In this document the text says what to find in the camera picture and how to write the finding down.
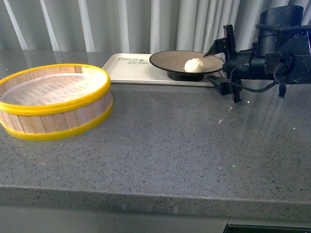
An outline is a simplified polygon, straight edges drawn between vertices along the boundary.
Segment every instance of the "black cable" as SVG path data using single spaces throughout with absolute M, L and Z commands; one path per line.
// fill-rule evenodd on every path
M 234 68 L 234 69 L 231 71 L 229 82 L 230 82 L 232 85 L 236 86 L 236 87 L 240 87 L 240 88 L 242 88 L 242 89 L 244 89 L 244 90 L 246 90 L 246 91 L 251 91 L 251 92 L 255 92 L 255 93 L 262 93 L 262 92 L 265 92 L 265 91 L 269 90 L 271 87 L 273 87 L 275 84 L 279 83 L 279 84 L 280 84 L 280 87 L 279 87 L 279 95 L 278 95 L 278 96 L 281 97 L 281 98 L 284 98 L 285 93 L 286 93 L 286 90 L 287 90 L 286 85 L 285 85 L 285 83 L 279 81 L 279 80 L 276 78 L 276 72 L 277 72 L 280 68 L 282 68 L 283 66 L 285 66 L 285 62 L 284 62 L 284 61 L 281 62 L 281 63 L 279 63 L 279 64 L 276 66 L 276 68 L 275 68 L 275 70 L 274 70 L 274 72 L 273 72 L 273 77 L 274 77 L 273 83 L 271 83 L 271 84 L 269 84 L 269 85 L 267 85 L 266 87 L 261 88 L 261 89 L 253 89 L 253 88 L 249 88 L 249 87 L 246 87 L 246 86 L 243 86 L 243 85 L 234 83 L 234 82 L 232 81 L 232 76 L 233 76 L 233 72 L 237 69 L 237 67 Z

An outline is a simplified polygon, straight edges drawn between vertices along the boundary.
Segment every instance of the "white tray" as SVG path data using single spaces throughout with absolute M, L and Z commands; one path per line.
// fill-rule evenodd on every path
M 213 87 L 207 79 L 199 82 L 174 81 L 167 76 L 166 71 L 149 62 L 150 56 L 151 54 L 117 53 L 111 56 L 103 69 L 108 72 L 112 83 Z M 215 72 L 214 75 L 223 76 L 222 72 Z

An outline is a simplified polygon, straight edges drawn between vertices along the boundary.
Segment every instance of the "wooden slat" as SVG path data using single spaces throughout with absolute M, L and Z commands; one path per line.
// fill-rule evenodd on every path
M 46 75 L 59 74 L 59 73 L 60 73 L 60 67 L 47 68 L 46 71 L 45 71 Z
M 75 110 L 79 126 L 88 123 L 85 107 Z
M 15 130 L 14 124 L 12 122 L 12 119 L 10 118 L 10 115 L 8 113 L 2 112 L 4 119 L 6 121 L 7 127 L 11 130 Z
M 65 118 L 69 129 L 73 129 L 79 126 L 76 112 L 74 110 L 65 112 Z
M 112 93 L 111 93 L 111 89 L 109 89 L 109 91 L 107 92 L 107 94 L 109 95 L 109 99 L 110 99 L 110 102 L 112 101 Z
M 24 128 L 25 133 L 35 133 L 29 116 L 18 116 L 18 118 Z
M 84 74 L 94 74 L 95 70 L 92 68 L 82 67 L 82 71 Z
M 0 85 L 0 97 L 5 93 L 5 90 L 3 89 L 3 86 Z
M 13 86 L 16 86 L 18 84 L 24 83 L 26 81 L 29 81 L 31 79 L 29 73 L 18 75 L 12 79 L 9 79 L 8 81 L 4 82 L 2 84 L 3 90 L 7 91 L 11 89 Z
M 103 113 L 101 98 L 99 100 L 96 100 L 93 104 L 94 104 L 95 116 L 99 117 Z
M 75 73 L 79 73 L 79 74 L 83 73 L 82 67 L 74 67 L 74 70 L 75 70 Z
M 24 131 L 24 128 L 18 118 L 17 115 L 13 115 L 13 114 L 9 114 L 10 115 L 10 118 L 12 119 L 12 122 L 13 122 L 13 125 L 15 127 L 15 130 L 18 131 L 18 132 L 25 132 Z
M 112 94 L 111 91 L 109 90 L 109 106 L 111 105 L 112 101 L 113 101 Z
M 46 133 L 44 125 L 42 123 L 41 117 L 39 116 L 30 116 L 29 120 L 36 134 Z
M 52 117 L 58 132 L 68 130 L 64 113 L 53 114 Z
M 61 73 L 75 73 L 74 67 L 60 67 Z
M 47 75 L 46 69 L 39 69 L 39 70 L 34 70 L 34 71 L 30 72 L 31 79 L 39 78 L 39 77 L 42 77 L 45 75 Z
M 96 118 L 96 114 L 95 114 L 95 109 L 94 109 L 94 104 L 91 103 L 87 106 L 85 106 L 86 108 L 86 116 L 87 116 L 87 120 L 90 122 L 92 120 L 94 120 Z
M 41 116 L 41 120 L 47 133 L 57 132 L 54 119 L 51 115 Z
M 108 105 L 108 96 L 105 95 L 103 96 L 100 100 L 101 100 L 101 105 L 102 105 L 102 114 L 107 110 L 107 105 Z
M 102 101 L 103 113 L 109 108 L 112 101 L 112 96 L 110 90 L 104 95 L 104 100 Z
M 8 124 L 6 123 L 6 120 L 5 120 L 5 117 L 2 113 L 2 111 L 0 111 L 0 121 L 1 121 L 2 125 L 4 125 L 5 127 L 8 127 Z

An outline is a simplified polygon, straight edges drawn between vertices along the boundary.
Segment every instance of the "white bun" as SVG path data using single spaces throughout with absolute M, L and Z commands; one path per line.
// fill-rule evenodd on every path
M 204 64 L 199 58 L 193 58 L 185 63 L 185 71 L 188 73 L 203 73 L 204 70 Z

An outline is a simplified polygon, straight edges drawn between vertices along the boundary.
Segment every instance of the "dark plate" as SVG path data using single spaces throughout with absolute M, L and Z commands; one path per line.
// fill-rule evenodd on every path
M 201 81 L 205 74 L 214 73 L 222 70 L 224 61 L 215 56 L 203 57 L 205 53 L 193 51 L 163 51 L 150 56 L 149 61 L 159 69 L 167 71 L 169 78 L 176 81 Z M 199 58 L 205 71 L 202 73 L 189 73 L 184 71 L 185 63 L 193 58 Z

